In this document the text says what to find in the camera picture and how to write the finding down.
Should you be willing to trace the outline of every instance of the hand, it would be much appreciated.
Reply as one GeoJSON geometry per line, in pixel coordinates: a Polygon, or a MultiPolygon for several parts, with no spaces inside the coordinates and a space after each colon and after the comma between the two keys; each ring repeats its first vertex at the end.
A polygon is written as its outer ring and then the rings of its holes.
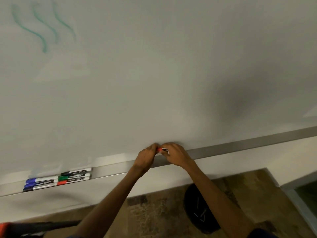
{"type": "Polygon", "coordinates": [[[159,152],[160,154],[164,155],[166,159],[172,164],[178,165],[185,169],[188,164],[190,165],[193,162],[192,158],[188,155],[185,149],[178,144],[166,143],[161,147],[168,149],[169,154],[163,150],[159,152]]]}
{"type": "Polygon", "coordinates": [[[154,156],[157,154],[157,144],[152,144],[146,149],[142,150],[134,161],[132,169],[138,172],[138,175],[142,177],[153,164],[154,156]]]}

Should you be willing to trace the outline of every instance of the green wavy line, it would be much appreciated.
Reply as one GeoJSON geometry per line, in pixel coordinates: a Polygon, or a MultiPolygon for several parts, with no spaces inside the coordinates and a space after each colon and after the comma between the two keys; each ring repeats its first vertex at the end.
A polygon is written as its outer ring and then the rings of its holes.
{"type": "Polygon", "coordinates": [[[58,16],[58,12],[57,12],[57,7],[58,7],[58,5],[57,5],[57,3],[56,3],[55,1],[53,1],[53,0],[52,0],[52,6],[53,6],[53,12],[54,12],[55,18],[56,18],[61,24],[63,24],[65,27],[67,27],[67,28],[71,31],[74,40],[76,40],[76,34],[75,34],[74,30],[58,16]]]}
{"type": "Polygon", "coordinates": [[[12,16],[14,18],[14,21],[16,24],[18,24],[22,29],[30,32],[30,33],[33,33],[34,35],[38,36],[41,40],[42,40],[42,43],[43,43],[43,52],[46,53],[47,52],[47,43],[44,39],[44,37],[42,35],[40,35],[39,33],[36,33],[30,29],[28,29],[27,27],[23,26],[20,21],[19,21],[19,18],[18,18],[18,12],[20,10],[20,7],[16,4],[12,4],[12,7],[11,7],[11,13],[12,13],[12,16]]]}
{"type": "Polygon", "coordinates": [[[35,16],[36,19],[38,19],[41,23],[43,23],[46,27],[48,27],[55,35],[55,43],[58,44],[58,40],[59,40],[59,37],[58,37],[58,33],[57,31],[51,27],[50,25],[48,25],[47,23],[45,23],[38,15],[37,11],[36,11],[36,7],[40,6],[40,4],[38,2],[35,2],[33,1],[32,4],[32,11],[33,11],[33,14],[35,16]]]}

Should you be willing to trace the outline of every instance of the forearm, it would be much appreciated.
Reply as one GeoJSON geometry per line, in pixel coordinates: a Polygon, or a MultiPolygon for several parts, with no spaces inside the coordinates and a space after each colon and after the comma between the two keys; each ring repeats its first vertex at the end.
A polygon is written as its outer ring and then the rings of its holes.
{"type": "Polygon", "coordinates": [[[246,238],[255,225],[243,211],[200,170],[194,161],[184,166],[215,216],[220,227],[230,238],[246,238]]]}
{"type": "Polygon", "coordinates": [[[75,235],[102,238],[140,175],[131,168],[121,182],[81,221],[75,235]]]}

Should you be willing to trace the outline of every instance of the whiteboard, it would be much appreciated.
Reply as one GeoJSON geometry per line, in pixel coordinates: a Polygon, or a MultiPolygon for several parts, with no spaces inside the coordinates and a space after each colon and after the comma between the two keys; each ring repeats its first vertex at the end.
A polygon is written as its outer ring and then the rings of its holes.
{"type": "Polygon", "coordinates": [[[2,174],[317,125],[315,0],[0,0],[0,11],[2,174]]]}

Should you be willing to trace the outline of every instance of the person's left hand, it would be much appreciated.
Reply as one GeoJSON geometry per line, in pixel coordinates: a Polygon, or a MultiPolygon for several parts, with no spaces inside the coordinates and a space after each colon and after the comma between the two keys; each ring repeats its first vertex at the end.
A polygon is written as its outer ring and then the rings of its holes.
{"type": "Polygon", "coordinates": [[[142,150],[135,159],[132,168],[139,172],[140,177],[148,172],[150,166],[153,164],[154,156],[157,154],[157,146],[155,143],[150,145],[142,150]]]}

